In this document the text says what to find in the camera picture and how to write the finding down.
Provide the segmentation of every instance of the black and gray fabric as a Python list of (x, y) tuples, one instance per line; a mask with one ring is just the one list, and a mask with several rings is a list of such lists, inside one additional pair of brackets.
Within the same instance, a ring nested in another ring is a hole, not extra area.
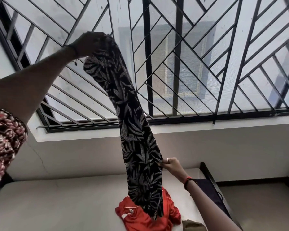
[(107, 92), (116, 109), (128, 195), (150, 217), (163, 216), (161, 152), (137, 97), (119, 47), (110, 36), (105, 48), (87, 57), (84, 70)]

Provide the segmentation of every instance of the hand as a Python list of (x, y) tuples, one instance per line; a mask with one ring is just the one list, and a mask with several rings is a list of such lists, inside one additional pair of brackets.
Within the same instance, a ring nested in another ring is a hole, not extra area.
[(162, 163), (158, 163), (158, 165), (168, 170), (173, 176), (179, 179), (179, 181), (182, 183), (184, 183), (185, 179), (188, 177), (188, 174), (182, 168), (179, 160), (175, 157), (163, 159)]
[(84, 58), (91, 55), (94, 51), (103, 47), (103, 40), (106, 34), (103, 32), (86, 32), (77, 40), (71, 43), (78, 52), (78, 58)]

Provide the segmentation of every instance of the bed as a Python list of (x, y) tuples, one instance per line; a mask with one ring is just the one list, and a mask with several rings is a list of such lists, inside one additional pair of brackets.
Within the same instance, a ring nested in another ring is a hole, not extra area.
[[(200, 168), (186, 171), (193, 178), (211, 180), (220, 193), (204, 163)], [(189, 193), (166, 170), (163, 186), (178, 207), (182, 220), (204, 223)], [(114, 210), (125, 196), (126, 175), (8, 183), (0, 191), (0, 230), (125, 231)], [(224, 198), (223, 201), (234, 219)], [(173, 230), (182, 230), (182, 225)]]

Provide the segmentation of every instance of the patterned cloth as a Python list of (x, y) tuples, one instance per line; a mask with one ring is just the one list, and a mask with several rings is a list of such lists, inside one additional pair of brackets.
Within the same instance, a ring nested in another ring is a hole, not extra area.
[(0, 181), (26, 139), (25, 124), (0, 108)]
[(105, 50), (87, 57), (84, 70), (107, 92), (116, 109), (128, 195), (150, 217), (163, 216), (161, 152), (141, 108), (122, 54), (111, 36)]

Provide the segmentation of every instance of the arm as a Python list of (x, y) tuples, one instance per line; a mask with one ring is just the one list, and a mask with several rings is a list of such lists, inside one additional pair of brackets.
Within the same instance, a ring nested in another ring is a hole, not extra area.
[[(188, 174), (176, 158), (163, 160), (160, 165), (167, 169), (180, 182), (184, 183)], [(192, 180), (187, 183), (187, 190), (192, 196), (208, 231), (241, 231), (241, 229), (200, 189)]]
[(84, 33), (71, 44), (77, 53), (71, 47), (64, 47), (40, 62), (0, 79), (0, 108), (27, 123), (63, 68), (100, 48), (103, 36), (101, 32)]

